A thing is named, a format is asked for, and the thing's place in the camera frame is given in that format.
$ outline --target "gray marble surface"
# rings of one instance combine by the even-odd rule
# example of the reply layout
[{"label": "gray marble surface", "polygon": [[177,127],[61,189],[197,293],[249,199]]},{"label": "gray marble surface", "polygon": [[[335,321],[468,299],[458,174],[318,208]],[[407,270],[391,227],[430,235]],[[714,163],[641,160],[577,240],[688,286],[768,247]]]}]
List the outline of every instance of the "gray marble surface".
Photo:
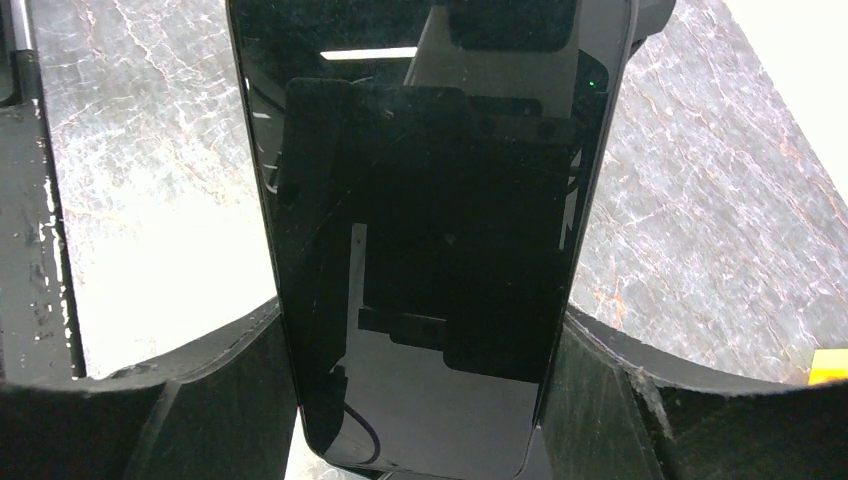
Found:
[{"label": "gray marble surface", "polygon": [[[273,294],[221,2],[32,5],[89,370]],[[628,66],[572,301],[663,350],[791,383],[848,344],[848,211],[720,1]],[[289,478],[346,478],[295,445]]]}]

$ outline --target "smartphone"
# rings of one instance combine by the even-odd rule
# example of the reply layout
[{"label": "smartphone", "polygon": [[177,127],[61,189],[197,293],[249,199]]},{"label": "smartphone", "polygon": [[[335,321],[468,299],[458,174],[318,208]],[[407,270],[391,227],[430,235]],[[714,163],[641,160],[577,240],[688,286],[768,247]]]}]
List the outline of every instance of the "smartphone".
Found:
[{"label": "smartphone", "polygon": [[360,471],[527,462],[628,0],[230,0],[306,440]]}]

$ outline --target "cable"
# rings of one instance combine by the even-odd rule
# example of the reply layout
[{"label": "cable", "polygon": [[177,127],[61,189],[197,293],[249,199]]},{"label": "cable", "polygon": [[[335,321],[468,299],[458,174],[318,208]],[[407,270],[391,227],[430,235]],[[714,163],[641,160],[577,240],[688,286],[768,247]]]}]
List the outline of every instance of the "cable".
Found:
[{"label": "cable", "polygon": [[365,420],[362,415],[359,414],[359,412],[357,412],[353,409],[353,407],[348,405],[347,402],[345,402],[344,409],[345,412],[347,412],[347,414],[351,416],[351,418],[356,420],[358,424],[362,425],[362,428],[365,429],[365,431],[368,433],[368,436],[371,437],[371,442],[374,444],[374,453],[371,454],[368,460],[365,460],[364,462],[359,462],[357,463],[357,465],[371,465],[372,463],[376,462],[378,458],[380,458],[380,438],[377,436],[377,432],[374,430],[374,427],[372,427],[371,424],[368,423],[368,421]]}]

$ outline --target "phone screen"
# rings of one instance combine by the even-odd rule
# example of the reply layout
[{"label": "phone screen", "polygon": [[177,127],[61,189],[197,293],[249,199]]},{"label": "phone screen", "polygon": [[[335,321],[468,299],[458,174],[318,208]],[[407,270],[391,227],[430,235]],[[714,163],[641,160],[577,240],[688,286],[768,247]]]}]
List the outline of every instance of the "phone screen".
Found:
[{"label": "phone screen", "polygon": [[521,472],[630,51],[625,0],[230,0],[310,448]]}]

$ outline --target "glass panel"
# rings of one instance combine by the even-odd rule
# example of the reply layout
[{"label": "glass panel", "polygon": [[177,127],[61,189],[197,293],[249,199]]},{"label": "glass panel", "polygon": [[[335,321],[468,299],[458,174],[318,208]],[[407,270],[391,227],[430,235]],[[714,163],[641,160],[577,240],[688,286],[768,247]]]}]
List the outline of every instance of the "glass panel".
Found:
[{"label": "glass panel", "polygon": [[309,446],[337,465],[513,478],[629,2],[230,8]]}]

